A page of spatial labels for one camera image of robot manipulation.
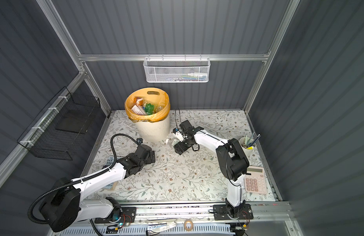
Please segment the square clear bottle white cap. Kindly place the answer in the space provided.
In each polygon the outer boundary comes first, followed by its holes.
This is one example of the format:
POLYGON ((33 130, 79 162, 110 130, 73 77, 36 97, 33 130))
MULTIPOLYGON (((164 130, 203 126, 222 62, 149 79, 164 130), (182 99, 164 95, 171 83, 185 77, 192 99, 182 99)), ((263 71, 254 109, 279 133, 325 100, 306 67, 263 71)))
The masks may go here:
POLYGON ((137 104, 135 104, 131 108, 131 112, 133 114, 136 114, 136 115, 139 115, 139 116, 147 116, 147 113, 144 111, 144 109, 141 106, 137 105, 137 104))

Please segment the tape roll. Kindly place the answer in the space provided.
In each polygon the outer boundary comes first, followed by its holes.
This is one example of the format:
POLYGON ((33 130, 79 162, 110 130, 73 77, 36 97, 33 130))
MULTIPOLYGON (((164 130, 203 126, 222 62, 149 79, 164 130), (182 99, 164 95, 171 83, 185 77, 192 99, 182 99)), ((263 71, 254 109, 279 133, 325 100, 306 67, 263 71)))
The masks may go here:
POLYGON ((193 231, 193 228, 194 228, 194 224, 193 224, 193 221, 191 219, 187 219, 184 221, 184 224, 183 224, 183 227, 184 229, 187 231, 187 232, 191 232, 193 231))

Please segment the clear bottle white label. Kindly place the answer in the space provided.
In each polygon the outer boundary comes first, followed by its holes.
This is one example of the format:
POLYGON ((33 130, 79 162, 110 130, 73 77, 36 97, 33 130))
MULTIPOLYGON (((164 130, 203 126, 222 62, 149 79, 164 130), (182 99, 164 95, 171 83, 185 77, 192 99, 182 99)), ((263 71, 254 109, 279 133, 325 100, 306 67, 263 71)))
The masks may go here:
POLYGON ((179 139, 176 136, 170 136, 166 139, 165 144, 170 146, 170 147, 174 147, 175 144, 177 144, 179 142, 179 139))

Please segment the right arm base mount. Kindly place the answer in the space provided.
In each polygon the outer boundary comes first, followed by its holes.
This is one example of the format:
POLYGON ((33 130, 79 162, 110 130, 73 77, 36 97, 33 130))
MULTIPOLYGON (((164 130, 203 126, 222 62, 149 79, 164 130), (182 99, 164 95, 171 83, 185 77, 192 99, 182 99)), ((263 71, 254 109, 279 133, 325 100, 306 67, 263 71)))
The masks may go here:
POLYGON ((253 211, 250 204, 240 204, 237 207, 221 204, 214 205, 208 211, 214 215, 215 220, 252 220, 254 219, 253 211))

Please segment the silver foil wrapper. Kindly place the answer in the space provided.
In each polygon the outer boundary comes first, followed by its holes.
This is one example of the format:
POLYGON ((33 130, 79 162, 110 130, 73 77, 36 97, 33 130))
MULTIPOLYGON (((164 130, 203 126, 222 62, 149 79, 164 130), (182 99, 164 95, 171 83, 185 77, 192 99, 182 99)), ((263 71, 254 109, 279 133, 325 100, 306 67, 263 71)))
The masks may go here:
POLYGON ((161 232, 170 230, 172 228, 175 228, 176 226, 177 226, 176 222, 163 222, 159 224, 148 225, 146 230, 146 235, 147 236, 158 235, 161 232))

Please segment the orange bin liner bag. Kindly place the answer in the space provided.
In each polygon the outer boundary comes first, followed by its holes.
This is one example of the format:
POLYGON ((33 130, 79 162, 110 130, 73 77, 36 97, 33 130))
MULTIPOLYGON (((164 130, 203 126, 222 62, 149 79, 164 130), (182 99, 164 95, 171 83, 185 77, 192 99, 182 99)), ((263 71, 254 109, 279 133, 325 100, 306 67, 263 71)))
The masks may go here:
POLYGON ((155 122, 161 121, 169 115, 170 109, 171 109, 171 105, 170 105, 169 95, 167 94, 167 92, 165 92, 159 88, 143 88, 143 89, 136 90, 131 95, 129 95, 125 101, 126 114, 127 114, 128 118, 130 120, 132 120, 134 123, 136 123, 136 122, 155 123, 155 122), (151 103, 154 106, 157 106, 158 104, 165 105, 165 108, 161 112, 154 113, 149 116, 139 116, 139 115, 133 114, 131 112, 131 108, 135 105, 135 103, 134 103, 135 97, 144 98, 143 107, 146 103, 151 103))

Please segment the white pen holder cup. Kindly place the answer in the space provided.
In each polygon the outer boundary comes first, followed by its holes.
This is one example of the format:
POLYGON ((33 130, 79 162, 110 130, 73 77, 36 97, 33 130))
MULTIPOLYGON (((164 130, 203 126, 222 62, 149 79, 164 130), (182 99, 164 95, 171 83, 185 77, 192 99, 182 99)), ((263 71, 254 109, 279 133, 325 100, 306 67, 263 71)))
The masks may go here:
POLYGON ((254 142, 255 138, 257 138, 257 135, 253 132, 250 135, 245 135, 239 141, 247 157, 255 157, 256 155, 259 154, 257 145, 254 142))

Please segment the green plastic bottle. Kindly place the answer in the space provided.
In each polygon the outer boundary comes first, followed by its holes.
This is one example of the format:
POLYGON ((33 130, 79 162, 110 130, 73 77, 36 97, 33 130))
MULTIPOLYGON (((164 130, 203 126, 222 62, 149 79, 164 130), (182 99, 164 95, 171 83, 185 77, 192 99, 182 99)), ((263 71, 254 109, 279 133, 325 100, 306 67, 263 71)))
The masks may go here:
POLYGON ((147 116, 152 115, 155 113, 155 106, 151 103, 146 103, 144 105, 144 111, 147 114, 147 116))

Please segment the pink calculator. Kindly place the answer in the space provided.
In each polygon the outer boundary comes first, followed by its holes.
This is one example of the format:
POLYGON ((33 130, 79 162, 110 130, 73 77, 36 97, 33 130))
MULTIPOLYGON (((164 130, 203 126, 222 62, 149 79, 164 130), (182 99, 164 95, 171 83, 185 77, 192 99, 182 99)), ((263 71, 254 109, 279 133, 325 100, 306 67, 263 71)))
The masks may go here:
POLYGON ((262 167, 249 166, 244 179, 245 190, 250 193, 266 194, 267 185, 262 167))

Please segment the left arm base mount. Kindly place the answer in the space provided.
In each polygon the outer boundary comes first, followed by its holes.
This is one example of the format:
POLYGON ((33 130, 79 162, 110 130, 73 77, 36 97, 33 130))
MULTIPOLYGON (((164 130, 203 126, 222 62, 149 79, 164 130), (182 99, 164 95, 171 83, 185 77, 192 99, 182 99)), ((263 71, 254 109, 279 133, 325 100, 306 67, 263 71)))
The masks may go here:
POLYGON ((109 223, 133 223, 137 213, 136 207, 122 207, 121 209, 115 208, 107 218, 96 218, 95 224, 109 224, 109 223))

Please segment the brown coffee bottle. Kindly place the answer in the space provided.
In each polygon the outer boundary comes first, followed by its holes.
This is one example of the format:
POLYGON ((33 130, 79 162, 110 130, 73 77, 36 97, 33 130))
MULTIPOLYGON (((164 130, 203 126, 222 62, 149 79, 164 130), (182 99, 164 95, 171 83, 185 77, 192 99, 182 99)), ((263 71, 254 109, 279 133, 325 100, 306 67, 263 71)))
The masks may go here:
POLYGON ((135 97, 134 98, 134 103, 138 106, 143 107, 144 104, 144 98, 143 97, 135 97))

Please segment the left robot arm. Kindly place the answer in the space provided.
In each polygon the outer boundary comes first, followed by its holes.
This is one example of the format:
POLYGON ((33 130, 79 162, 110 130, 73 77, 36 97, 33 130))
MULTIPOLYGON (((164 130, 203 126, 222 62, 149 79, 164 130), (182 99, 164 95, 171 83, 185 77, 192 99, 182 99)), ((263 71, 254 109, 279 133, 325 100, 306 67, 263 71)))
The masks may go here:
POLYGON ((112 197, 94 203, 85 199, 103 187, 122 181, 140 172, 145 165, 155 163, 155 152, 151 147, 130 138, 137 148, 125 157, 118 158, 114 149, 113 163, 90 175, 68 180, 61 178, 53 188, 41 194, 29 206, 27 216, 36 224, 48 225, 55 233, 61 232, 75 222, 95 218, 106 219, 110 223, 124 224, 128 215, 112 197))

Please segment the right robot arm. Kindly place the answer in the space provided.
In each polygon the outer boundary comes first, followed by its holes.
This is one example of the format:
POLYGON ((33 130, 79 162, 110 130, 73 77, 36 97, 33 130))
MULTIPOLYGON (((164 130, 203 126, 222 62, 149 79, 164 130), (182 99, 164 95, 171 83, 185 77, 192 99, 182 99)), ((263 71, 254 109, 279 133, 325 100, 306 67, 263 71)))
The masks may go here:
POLYGON ((174 150, 179 155, 189 149, 199 151, 201 146, 216 153, 221 173, 229 182, 227 207, 235 210, 243 207, 244 179, 250 164, 239 141, 219 138, 200 126, 193 127, 188 120, 175 127, 172 133, 179 140, 174 145, 174 150))

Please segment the white ribbed trash bin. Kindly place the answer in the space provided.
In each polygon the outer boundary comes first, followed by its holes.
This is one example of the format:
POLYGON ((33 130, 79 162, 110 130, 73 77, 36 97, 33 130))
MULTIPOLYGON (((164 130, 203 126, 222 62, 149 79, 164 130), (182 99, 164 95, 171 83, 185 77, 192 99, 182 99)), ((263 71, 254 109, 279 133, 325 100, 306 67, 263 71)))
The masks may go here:
POLYGON ((160 142, 165 140, 170 133, 170 115, 155 123, 136 122, 134 125, 137 128, 140 137, 147 142, 160 142))

